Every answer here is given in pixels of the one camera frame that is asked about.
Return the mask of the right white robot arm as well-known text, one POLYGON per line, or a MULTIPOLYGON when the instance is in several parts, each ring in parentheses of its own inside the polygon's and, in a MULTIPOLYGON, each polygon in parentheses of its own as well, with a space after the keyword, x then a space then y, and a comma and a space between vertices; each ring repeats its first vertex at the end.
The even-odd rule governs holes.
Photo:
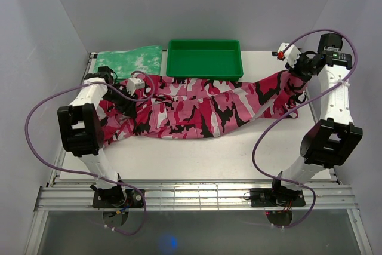
POLYGON ((271 202, 284 205, 302 199, 302 185, 317 173, 343 165, 363 130, 355 126, 350 113, 347 76, 353 59, 343 52, 342 36, 321 35, 316 52, 302 53, 295 45, 282 43, 278 58, 285 59, 288 71, 302 80, 317 76, 323 94, 320 118, 303 137, 300 156, 272 182, 271 202))

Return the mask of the pink camouflage trousers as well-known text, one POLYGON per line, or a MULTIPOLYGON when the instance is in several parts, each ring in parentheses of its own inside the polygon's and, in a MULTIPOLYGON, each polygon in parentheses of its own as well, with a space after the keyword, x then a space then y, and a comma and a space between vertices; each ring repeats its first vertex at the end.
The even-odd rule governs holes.
POLYGON ((162 139, 207 139, 223 136, 258 118, 278 119, 306 100, 306 82, 282 70, 257 82, 139 75, 130 118, 102 100, 97 108, 104 145, 131 136, 162 139))

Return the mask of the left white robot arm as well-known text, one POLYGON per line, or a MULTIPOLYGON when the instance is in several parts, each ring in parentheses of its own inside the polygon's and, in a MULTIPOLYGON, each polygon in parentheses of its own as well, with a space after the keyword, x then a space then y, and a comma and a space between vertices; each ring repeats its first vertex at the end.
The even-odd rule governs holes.
POLYGON ((123 116, 137 116, 134 92, 143 81, 133 79, 133 87, 126 88, 116 82, 111 68, 102 66, 96 73, 87 74, 84 83, 87 86, 81 88, 75 100, 57 111, 62 144, 65 151, 79 158, 93 175, 96 184, 91 189, 97 193, 96 199, 111 207, 122 207, 127 204, 126 191, 120 185, 101 179, 122 181, 103 150, 105 135, 97 108, 105 99, 123 116))

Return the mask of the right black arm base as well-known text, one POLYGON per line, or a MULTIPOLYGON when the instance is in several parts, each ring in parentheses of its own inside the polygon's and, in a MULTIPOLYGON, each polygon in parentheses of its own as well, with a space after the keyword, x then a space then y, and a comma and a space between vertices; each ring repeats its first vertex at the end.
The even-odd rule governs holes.
POLYGON ((244 193, 243 199, 251 207, 305 207, 302 191, 277 191, 274 188, 252 188, 244 193))

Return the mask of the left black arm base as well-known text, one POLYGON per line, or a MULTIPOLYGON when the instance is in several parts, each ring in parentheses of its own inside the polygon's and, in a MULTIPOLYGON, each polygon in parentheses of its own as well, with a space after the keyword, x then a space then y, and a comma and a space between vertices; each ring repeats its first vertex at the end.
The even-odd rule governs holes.
POLYGON ((144 189, 140 192, 134 189, 120 189, 116 186, 110 189, 96 189, 94 191, 93 208, 143 208, 144 189))

